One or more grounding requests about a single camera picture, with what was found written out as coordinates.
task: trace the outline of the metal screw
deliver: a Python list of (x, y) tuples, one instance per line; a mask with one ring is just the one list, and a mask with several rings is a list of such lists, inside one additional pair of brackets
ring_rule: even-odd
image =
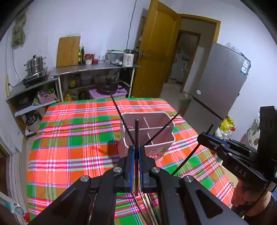
[(88, 179), (89, 179), (89, 176), (87, 176), (87, 175), (81, 176), (81, 178), (80, 178), (80, 180), (81, 180), (82, 182), (87, 182)]
[(193, 181), (193, 177), (192, 176), (185, 176), (184, 179), (185, 179), (185, 181), (187, 181), (189, 183)]
[(161, 171), (161, 169), (159, 167), (152, 167), (151, 170), (152, 170), (153, 173), (158, 173), (158, 172)]
[(115, 167), (114, 168), (114, 172), (116, 172), (116, 173), (120, 173), (121, 171), (122, 171), (121, 167)]

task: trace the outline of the white wall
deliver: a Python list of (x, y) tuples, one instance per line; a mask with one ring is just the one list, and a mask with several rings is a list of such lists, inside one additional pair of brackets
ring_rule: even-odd
[(196, 91), (207, 63), (216, 25), (197, 20), (181, 19), (180, 30), (188, 30), (201, 34), (191, 70), (183, 89), (186, 93), (193, 94)]
[[(11, 75), (12, 81), (11, 85), (15, 85), (18, 80), (16, 79), (16, 74), (12, 66), (12, 52), (11, 52), (11, 32), (9, 32), (9, 39), (7, 43), (7, 72), (8, 75)], [(20, 131), (13, 115), (10, 110), (8, 103), (6, 102), (6, 89), (5, 89), (5, 75), (6, 75), (6, 66), (5, 66), (5, 50), (6, 50), (6, 41), (7, 34), (4, 35), (3, 39), (0, 42), (0, 137), (5, 142), (7, 147), (12, 151), (16, 152), (16, 148), (22, 150), (22, 140), (23, 134)]]
[(256, 14), (240, 0), (175, 0), (172, 9), (177, 13), (220, 20), (218, 43), (230, 42), (251, 61), (249, 76), (230, 110), (236, 124), (232, 138), (240, 140), (261, 106), (277, 106), (277, 46), (274, 40)]
[[(15, 68), (20, 79), (27, 75), (23, 65), (34, 54), (47, 56), (45, 66), (52, 70), (56, 65), (60, 37), (80, 35), (80, 45), (85, 46), (86, 52), (95, 52), (96, 57), (107, 49), (125, 49), (134, 3), (135, 0), (35, 0), (26, 13), (25, 43), (14, 50)], [(148, 9), (149, 5), (150, 0), (137, 1), (129, 48), (134, 47), (142, 9)], [(6, 38), (7, 33), (0, 42), (0, 137), (21, 150), (23, 135), (5, 101)], [(7, 71), (9, 82), (14, 86), (19, 80), (12, 64), (11, 30), (7, 45)]]
[[(47, 56), (46, 66), (52, 69), (56, 64), (58, 40), (66, 35), (81, 35), (80, 45), (86, 52), (96, 55), (106, 49), (125, 49), (128, 29), (135, 0), (35, 0), (26, 13), (24, 27), (26, 41), (23, 47), (14, 51), (15, 66), (20, 78), (25, 77), (24, 64), (33, 54)], [(252, 67), (240, 96), (230, 110), (236, 123), (234, 139), (239, 140), (251, 126), (260, 106), (277, 105), (275, 84), (277, 76), (277, 46), (269, 32), (240, 0), (163, 0), (177, 13), (199, 15), (221, 21), (218, 42), (227, 42), (239, 48), (251, 60)], [(129, 48), (133, 48), (142, 8), (149, 8), (150, 0), (138, 0), (130, 32)], [(4, 45), (0, 43), (1, 95), (0, 118), (8, 126), (14, 142), (22, 142), (17, 135), (19, 128), (5, 102), (4, 89)], [(9, 81), (17, 82), (11, 55), (8, 54)]]

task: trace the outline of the cutting board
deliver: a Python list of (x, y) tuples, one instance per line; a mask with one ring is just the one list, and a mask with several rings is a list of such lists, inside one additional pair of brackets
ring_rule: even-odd
[(61, 37), (59, 39), (56, 67), (78, 65), (81, 36)]

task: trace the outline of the glass cup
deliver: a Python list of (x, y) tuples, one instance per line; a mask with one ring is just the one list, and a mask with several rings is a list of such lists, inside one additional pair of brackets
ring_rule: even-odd
[(104, 58), (105, 58), (104, 55), (100, 55), (100, 56), (98, 57), (98, 63), (103, 63), (103, 62), (104, 62)]

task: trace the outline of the rice cooker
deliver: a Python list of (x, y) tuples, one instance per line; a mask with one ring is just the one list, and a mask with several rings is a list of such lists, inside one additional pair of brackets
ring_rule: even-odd
[(40, 126), (40, 120), (36, 113), (27, 116), (26, 129), (31, 132), (37, 132)]

